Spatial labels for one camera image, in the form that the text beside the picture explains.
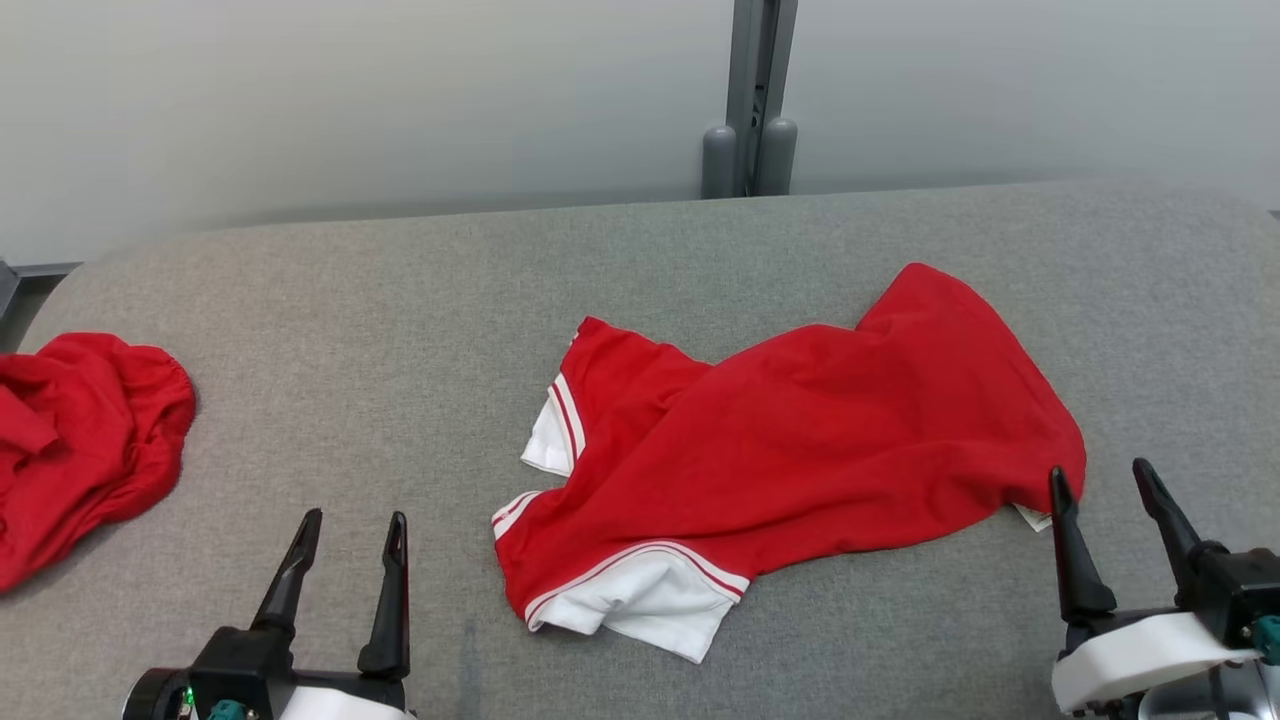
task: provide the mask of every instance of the teal connector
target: teal connector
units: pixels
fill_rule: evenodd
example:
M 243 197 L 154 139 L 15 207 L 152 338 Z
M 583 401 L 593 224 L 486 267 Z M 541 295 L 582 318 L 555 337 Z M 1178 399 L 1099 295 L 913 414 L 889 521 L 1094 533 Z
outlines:
M 1253 647 L 1267 665 L 1280 665 L 1280 618 L 1263 615 L 1253 624 Z
M 209 714 L 209 720 L 246 720 L 244 706 L 234 700 L 220 700 Z

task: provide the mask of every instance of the gray fabric surface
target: gray fabric surface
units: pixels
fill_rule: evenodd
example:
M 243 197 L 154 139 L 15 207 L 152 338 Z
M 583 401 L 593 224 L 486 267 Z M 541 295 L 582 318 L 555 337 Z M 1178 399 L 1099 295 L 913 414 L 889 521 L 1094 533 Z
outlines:
M 1052 541 L 1012 510 L 924 546 L 767 575 L 701 666 L 608 632 L 530 634 L 489 515 L 556 478 L 517 455 L 585 314 L 718 360 L 854 323 L 911 260 L 1001 313 L 1088 443 L 1082 525 L 1123 606 L 1172 580 L 1129 474 L 1207 537 L 1280 546 L 1280 225 L 1129 183 L 262 227 L 92 263 L 32 325 L 159 345 L 200 392 L 182 480 L 0 598 L 13 717 L 111 717 L 147 667 L 246 624 L 325 510 L 294 643 L 355 666 L 393 509 L 410 519 L 422 717 L 1052 717 Z

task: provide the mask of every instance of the white wall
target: white wall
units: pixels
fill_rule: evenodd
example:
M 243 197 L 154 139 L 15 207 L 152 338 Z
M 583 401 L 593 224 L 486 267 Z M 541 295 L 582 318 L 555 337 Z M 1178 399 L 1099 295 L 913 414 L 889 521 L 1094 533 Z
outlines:
M 1276 0 L 800 0 L 792 192 L 1143 173 L 1280 209 Z
M 0 255 L 696 197 L 732 0 L 0 0 Z

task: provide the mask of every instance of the red fabric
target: red fabric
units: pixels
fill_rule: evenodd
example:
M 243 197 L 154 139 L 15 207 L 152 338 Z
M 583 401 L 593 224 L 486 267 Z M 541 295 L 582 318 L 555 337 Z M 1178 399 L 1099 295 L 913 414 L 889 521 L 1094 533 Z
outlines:
M 1048 471 L 1083 492 L 1070 413 L 995 310 L 906 266 L 854 329 L 809 325 L 709 366 L 589 318 L 561 366 L 585 446 L 498 538 L 518 615 L 650 541 L 758 575 L 960 530 Z
M 195 414 L 187 373 L 157 347 L 68 333 L 0 355 L 0 592 L 169 495 Z

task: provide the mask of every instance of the red stripe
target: red stripe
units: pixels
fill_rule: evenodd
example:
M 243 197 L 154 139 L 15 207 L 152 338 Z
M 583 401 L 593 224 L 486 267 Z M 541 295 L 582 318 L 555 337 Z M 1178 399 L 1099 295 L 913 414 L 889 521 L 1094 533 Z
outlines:
M 564 405 L 564 398 L 561 397 L 559 388 L 556 387 L 556 383 L 552 383 L 552 391 L 556 392 L 556 402 L 561 406 L 561 418 L 564 418 L 564 430 L 568 433 L 570 450 L 573 451 L 573 459 L 577 459 L 577 438 L 573 437 L 573 421 L 568 419 L 568 407 Z
M 708 573 L 707 569 L 701 566 L 701 564 L 699 564 L 696 560 L 694 560 L 692 557 L 690 557 L 689 553 L 685 552 L 682 548 L 671 547 L 668 544 L 653 544 L 653 546 L 637 547 L 634 551 L 627 552 L 626 555 L 622 555 L 621 557 L 614 559 L 612 562 L 609 562 L 604 568 L 600 568 L 599 570 L 591 573 L 590 575 L 585 575 L 585 577 L 580 578 L 579 580 L 575 580 L 573 584 L 566 587 L 564 589 L 559 591 L 558 593 L 556 593 L 556 594 L 553 594 L 550 597 L 544 598 L 541 602 L 539 602 L 536 606 L 534 606 L 532 612 L 529 614 L 529 619 L 532 620 L 538 615 L 538 611 L 541 610 L 544 605 L 547 605 L 552 600 L 556 600 L 562 593 L 566 593 L 566 592 L 576 588 L 577 585 L 581 585 L 582 583 L 585 583 L 585 582 L 595 578 L 600 573 L 604 573 L 605 570 L 616 566 L 618 562 L 622 562 L 623 560 L 628 560 L 631 557 L 635 557 L 636 555 L 640 555 L 643 552 L 649 552 L 649 551 L 653 551 L 653 550 L 672 550 L 672 551 L 676 551 L 677 553 L 680 553 L 681 557 L 684 557 L 685 560 L 689 560 L 690 562 L 692 562 L 694 568 L 696 568 L 699 573 L 701 573 L 704 577 L 707 577 L 708 579 L 710 579 L 712 582 L 714 582 L 717 585 L 727 589 L 728 592 L 733 593 L 737 597 L 742 597 L 742 591 L 735 588 L 733 585 L 730 585 L 730 584 L 726 584 L 726 583 L 721 582 L 719 578 L 716 578 L 714 575 L 712 575 L 710 573 Z

